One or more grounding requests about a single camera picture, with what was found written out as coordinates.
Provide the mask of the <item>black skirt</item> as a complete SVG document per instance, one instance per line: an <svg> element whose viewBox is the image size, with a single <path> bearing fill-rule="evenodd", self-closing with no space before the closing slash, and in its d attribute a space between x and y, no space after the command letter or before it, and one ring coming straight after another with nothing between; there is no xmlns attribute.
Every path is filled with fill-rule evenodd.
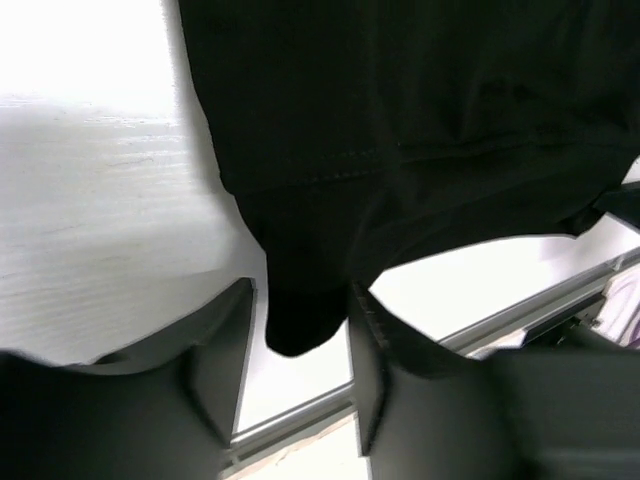
<svg viewBox="0 0 640 480"><path fill-rule="evenodd" d="M179 10L222 183L266 255L266 342L287 357L389 268L582 235L639 154L635 1Z"/></svg>

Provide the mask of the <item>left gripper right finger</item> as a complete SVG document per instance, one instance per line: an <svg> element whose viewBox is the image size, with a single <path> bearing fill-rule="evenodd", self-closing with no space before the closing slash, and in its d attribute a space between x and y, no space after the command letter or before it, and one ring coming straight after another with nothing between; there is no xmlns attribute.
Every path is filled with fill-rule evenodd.
<svg viewBox="0 0 640 480"><path fill-rule="evenodd" d="M639 354L564 316L521 348L455 353L354 286L360 449L375 479L635 479Z"/></svg>

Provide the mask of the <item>aluminium table rail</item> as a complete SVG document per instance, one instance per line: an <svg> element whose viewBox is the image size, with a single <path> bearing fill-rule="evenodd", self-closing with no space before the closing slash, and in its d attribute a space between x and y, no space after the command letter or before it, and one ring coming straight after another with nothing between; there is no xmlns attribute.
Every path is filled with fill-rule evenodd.
<svg viewBox="0 0 640 480"><path fill-rule="evenodd" d="M601 305L607 281L638 263L639 250L635 248L476 322L441 343L468 355L517 330L565 320ZM221 476L228 477L298 440L316 435L353 411L353 383L348 382L242 431L232 439Z"/></svg>

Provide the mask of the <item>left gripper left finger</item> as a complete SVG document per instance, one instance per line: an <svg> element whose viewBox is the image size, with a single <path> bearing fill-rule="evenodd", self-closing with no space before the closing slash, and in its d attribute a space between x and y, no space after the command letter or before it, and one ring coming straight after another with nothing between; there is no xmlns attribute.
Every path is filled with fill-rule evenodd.
<svg viewBox="0 0 640 480"><path fill-rule="evenodd" d="M241 278L90 365L1 354L5 479L214 479L231 443L254 308Z"/></svg>

